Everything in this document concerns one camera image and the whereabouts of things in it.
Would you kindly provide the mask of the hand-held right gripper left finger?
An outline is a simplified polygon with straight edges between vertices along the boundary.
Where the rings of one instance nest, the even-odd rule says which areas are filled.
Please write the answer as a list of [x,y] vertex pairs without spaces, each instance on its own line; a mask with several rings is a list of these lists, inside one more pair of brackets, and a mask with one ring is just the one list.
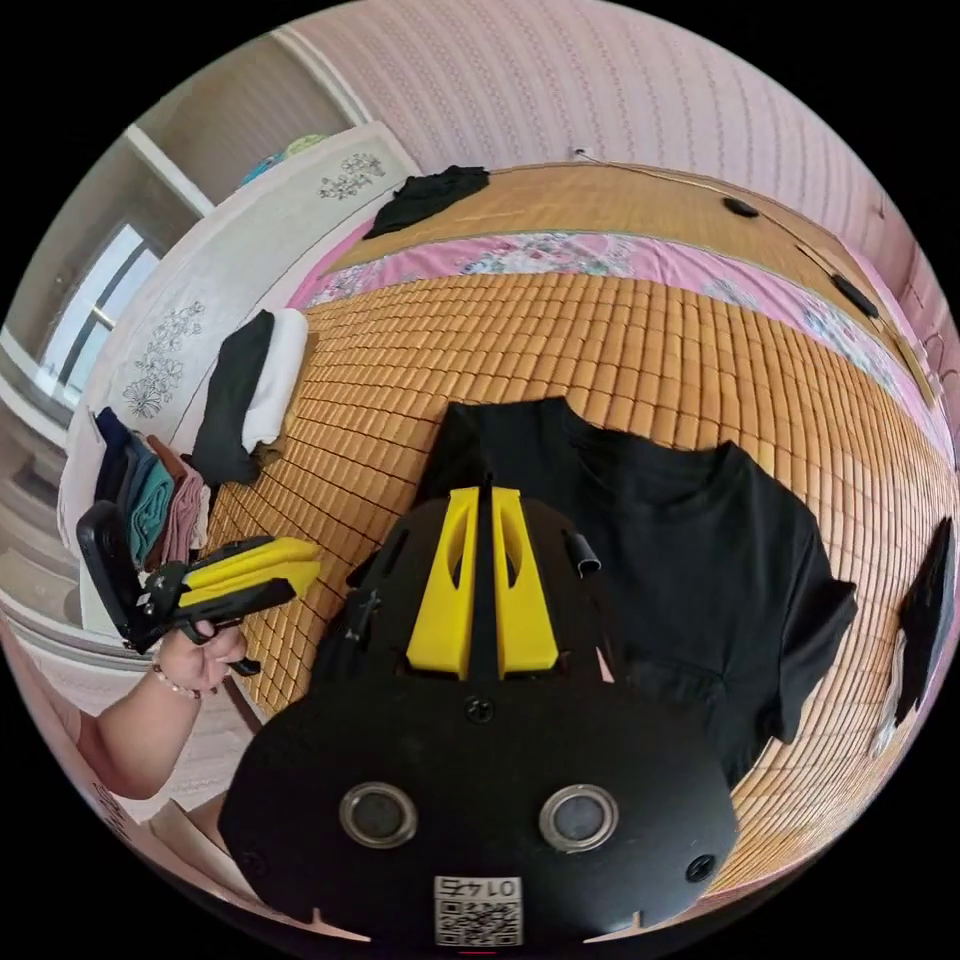
[[406,649],[416,671],[467,677],[477,568],[480,489],[450,492]]

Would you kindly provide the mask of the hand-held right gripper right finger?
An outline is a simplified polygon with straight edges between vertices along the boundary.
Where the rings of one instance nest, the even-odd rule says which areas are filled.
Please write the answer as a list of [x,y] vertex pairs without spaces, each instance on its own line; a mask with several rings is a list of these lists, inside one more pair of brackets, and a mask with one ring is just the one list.
[[559,650],[519,491],[491,490],[491,528],[499,675],[548,673]]

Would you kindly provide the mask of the person's left hand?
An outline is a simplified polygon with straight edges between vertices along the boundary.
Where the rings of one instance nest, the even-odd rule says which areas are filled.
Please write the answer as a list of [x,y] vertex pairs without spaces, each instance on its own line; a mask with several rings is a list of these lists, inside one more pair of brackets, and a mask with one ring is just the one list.
[[163,638],[154,654],[153,672],[171,689],[200,699],[215,691],[246,653],[238,625],[201,620],[190,624],[190,630],[177,629]]

